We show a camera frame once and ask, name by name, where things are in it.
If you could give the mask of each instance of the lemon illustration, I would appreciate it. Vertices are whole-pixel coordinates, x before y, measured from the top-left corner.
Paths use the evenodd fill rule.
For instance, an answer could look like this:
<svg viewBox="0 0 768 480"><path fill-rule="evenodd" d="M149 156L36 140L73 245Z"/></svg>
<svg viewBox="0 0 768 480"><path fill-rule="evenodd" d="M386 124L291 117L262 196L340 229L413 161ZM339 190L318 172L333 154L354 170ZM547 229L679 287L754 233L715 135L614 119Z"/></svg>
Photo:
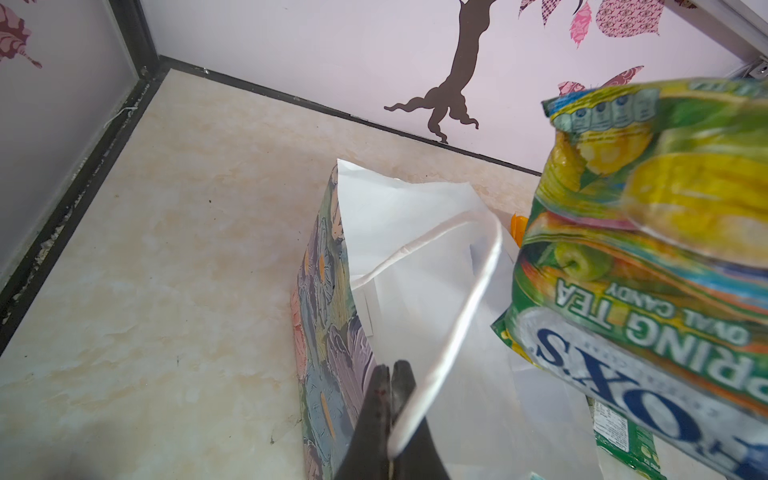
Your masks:
<svg viewBox="0 0 768 480"><path fill-rule="evenodd" d="M644 122L624 128L584 132L577 149L589 170L600 175L613 174L637 159L652 138L650 123Z"/></svg>
<svg viewBox="0 0 768 480"><path fill-rule="evenodd" d="M622 209L686 250L768 268L768 164L732 154L658 155L627 179Z"/></svg>
<svg viewBox="0 0 768 480"><path fill-rule="evenodd" d="M584 159L579 156L568 140L568 135L558 131L554 140L554 148L549 154L545 175L546 170L549 170L563 186L578 192L581 188L581 175L586 166Z"/></svg>
<svg viewBox="0 0 768 480"><path fill-rule="evenodd" d="M560 268L576 280L591 282L611 270L614 259L607 253L580 243L560 242L554 248Z"/></svg>

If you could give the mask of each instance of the shopping bag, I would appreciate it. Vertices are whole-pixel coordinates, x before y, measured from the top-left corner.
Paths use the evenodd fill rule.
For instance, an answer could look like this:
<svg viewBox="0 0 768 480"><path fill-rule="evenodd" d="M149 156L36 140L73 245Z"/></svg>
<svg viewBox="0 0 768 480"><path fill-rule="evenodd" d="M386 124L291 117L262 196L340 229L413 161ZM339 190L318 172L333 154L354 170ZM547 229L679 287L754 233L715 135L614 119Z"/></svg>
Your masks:
<svg viewBox="0 0 768 480"><path fill-rule="evenodd" d="M403 245L468 210L469 184L407 184L345 161L334 168L292 295L305 460L330 480L352 437L376 361L410 361L417 379L442 347L478 274L487 239L460 227L353 290ZM602 478L583 395L498 342L511 301L505 246L442 391L427 416L453 479Z"/></svg>

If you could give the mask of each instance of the gray wall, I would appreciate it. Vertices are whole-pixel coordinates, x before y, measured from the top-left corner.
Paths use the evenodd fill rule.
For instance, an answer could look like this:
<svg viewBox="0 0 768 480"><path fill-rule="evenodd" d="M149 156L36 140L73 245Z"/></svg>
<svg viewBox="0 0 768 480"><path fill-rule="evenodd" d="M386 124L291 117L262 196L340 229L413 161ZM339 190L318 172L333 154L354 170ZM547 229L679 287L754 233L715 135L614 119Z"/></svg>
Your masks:
<svg viewBox="0 0 768 480"><path fill-rule="evenodd" d="M0 61L0 286L136 82L105 0L0 0L31 32Z"/></svg>

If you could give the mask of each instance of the white rope handle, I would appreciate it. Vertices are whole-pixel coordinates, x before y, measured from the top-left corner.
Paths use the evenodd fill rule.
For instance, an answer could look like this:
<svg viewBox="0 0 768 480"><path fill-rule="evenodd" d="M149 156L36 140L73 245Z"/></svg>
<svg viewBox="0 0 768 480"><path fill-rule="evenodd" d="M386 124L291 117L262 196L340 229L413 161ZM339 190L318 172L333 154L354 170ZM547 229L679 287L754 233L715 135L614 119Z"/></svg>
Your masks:
<svg viewBox="0 0 768 480"><path fill-rule="evenodd" d="M435 401L437 394L442 388L442 384L445 382L445 379L448 377L448 374L456 361L458 350L461 348L464 338L467 336L467 331L478 310L480 300L482 300L483 295L485 295L485 290L491 282L491 276L493 275L494 270L496 270L498 258L502 252L502 225L499 223L498 218L496 218L496 216L489 210L464 212L463 214L456 215L455 217L446 220L429 232L421 235L416 240L413 240L400 248L388 259L381 262L371 273L349 282L349 285L353 290L357 289L373 280L376 275L379 275L383 270L393 265L398 260L407 257L433 240L437 240L451 230L466 225L467 223L479 223L485 236L491 239L491 244L482 261L480 274L477 275L475 284L472 285L472 288L469 290L469 295L467 295L466 300L464 300L464 305L462 305L462 308L458 312L458 316L451 327L448 339L442 346L440 353L429 368L424 379L421 382L416 383L416 388L408 399L406 406L403 408L397 422L389 434L387 455L390 459L396 458L403 450L405 450L406 446L411 441L414 432L426 416L432 402Z"/></svg>

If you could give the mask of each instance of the green package on table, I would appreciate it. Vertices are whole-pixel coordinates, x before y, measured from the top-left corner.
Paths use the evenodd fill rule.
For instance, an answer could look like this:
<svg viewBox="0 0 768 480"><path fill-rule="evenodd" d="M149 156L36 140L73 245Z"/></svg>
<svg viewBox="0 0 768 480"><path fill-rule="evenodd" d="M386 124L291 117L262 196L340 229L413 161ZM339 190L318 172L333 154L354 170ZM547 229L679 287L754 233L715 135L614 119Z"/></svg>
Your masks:
<svg viewBox="0 0 768 480"><path fill-rule="evenodd" d="M599 447L649 480L667 480L660 472L652 433L603 403L589 397L587 401Z"/></svg>

